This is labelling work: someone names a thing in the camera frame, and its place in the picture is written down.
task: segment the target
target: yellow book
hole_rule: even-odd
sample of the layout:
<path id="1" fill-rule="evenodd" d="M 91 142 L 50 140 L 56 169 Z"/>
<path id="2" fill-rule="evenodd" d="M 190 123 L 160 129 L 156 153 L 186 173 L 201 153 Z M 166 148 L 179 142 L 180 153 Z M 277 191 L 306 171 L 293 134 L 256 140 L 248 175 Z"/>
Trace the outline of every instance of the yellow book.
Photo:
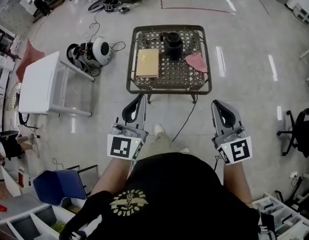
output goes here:
<path id="1" fill-rule="evenodd" d="M 138 52 L 136 76 L 141 78 L 159 77 L 159 49 L 142 49 Z"/>

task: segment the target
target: black pot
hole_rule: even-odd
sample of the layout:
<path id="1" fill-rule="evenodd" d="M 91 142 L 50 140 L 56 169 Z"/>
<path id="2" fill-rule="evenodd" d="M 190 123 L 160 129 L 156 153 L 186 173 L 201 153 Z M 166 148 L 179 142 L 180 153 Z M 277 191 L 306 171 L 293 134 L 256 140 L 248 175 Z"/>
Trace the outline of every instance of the black pot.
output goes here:
<path id="1" fill-rule="evenodd" d="M 175 32 L 163 33 L 165 39 L 163 41 L 164 54 L 172 61 L 177 61 L 183 56 L 184 42 L 180 39 L 180 35 Z"/>

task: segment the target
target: gray tiled floor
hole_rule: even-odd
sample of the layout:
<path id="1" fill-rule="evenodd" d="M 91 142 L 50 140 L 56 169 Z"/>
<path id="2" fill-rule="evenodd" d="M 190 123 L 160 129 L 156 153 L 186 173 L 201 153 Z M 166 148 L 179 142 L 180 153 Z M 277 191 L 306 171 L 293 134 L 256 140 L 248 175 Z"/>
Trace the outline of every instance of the gray tiled floor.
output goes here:
<path id="1" fill-rule="evenodd" d="M 133 29 L 144 25 L 193 24 L 201 25 L 205 30 L 212 91 L 198 98 L 189 122 L 174 143 L 175 147 L 188 146 L 192 154 L 214 166 L 214 156 L 218 153 L 211 142 L 215 129 L 210 106 L 214 99 L 229 101 L 240 111 L 252 138 L 253 158 L 244 162 L 244 168 L 253 197 L 257 198 L 263 192 L 273 193 L 276 189 L 286 197 L 292 189 L 290 173 L 309 173 L 309 159 L 298 151 L 292 150 L 286 157 L 281 157 L 288 139 L 276 136 L 277 130 L 289 126 L 286 110 L 292 110 L 296 118 L 301 110 L 309 107 L 309 86 L 305 82 L 309 76 L 309 55 L 303 60 L 298 58 L 309 48 L 309 27 L 276 0 L 261 0 L 269 14 L 259 0 L 230 1 L 236 11 L 226 0 L 162 0 L 164 8 L 196 7 L 229 13 L 161 9 L 160 0 L 144 0 L 141 6 L 125 15 L 99 13 L 96 18 L 100 30 L 96 36 L 103 36 L 113 43 L 124 41 L 127 46 L 102 68 L 94 83 L 76 76 L 70 78 L 67 104 L 81 109 L 91 108 L 92 117 L 69 114 L 31 116 L 31 121 L 40 128 L 37 133 L 42 136 L 38 141 L 40 158 L 31 156 L 27 160 L 32 173 L 42 168 L 54 170 L 53 158 L 65 167 L 98 163 L 99 173 L 102 173 L 110 161 L 106 156 L 107 133 L 122 108 L 135 97 L 126 91 Z M 95 14 L 87 12 L 88 6 L 85 0 L 78 0 L 76 6 L 66 1 L 55 9 L 39 29 L 34 47 L 46 54 L 61 51 L 65 57 L 68 45 L 84 42 L 82 37 L 92 35 L 97 28 L 89 29 Z M 36 23 L 29 33 L 31 41 L 42 21 Z M 216 47 L 221 47 L 224 56 L 224 77 L 219 70 Z M 273 78 L 269 55 L 273 57 L 277 81 Z M 145 123 L 145 129 L 150 133 L 147 144 L 154 138 L 152 126 L 155 123 L 162 124 L 173 138 L 193 106 L 190 96 L 153 95 L 151 101 Z M 278 120 L 278 106 L 282 109 L 283 120 Z M 9 116 L 6 121 L 9 128 Z M 221 179 L 222 167 L 219 163 L 217 174 Z"/>

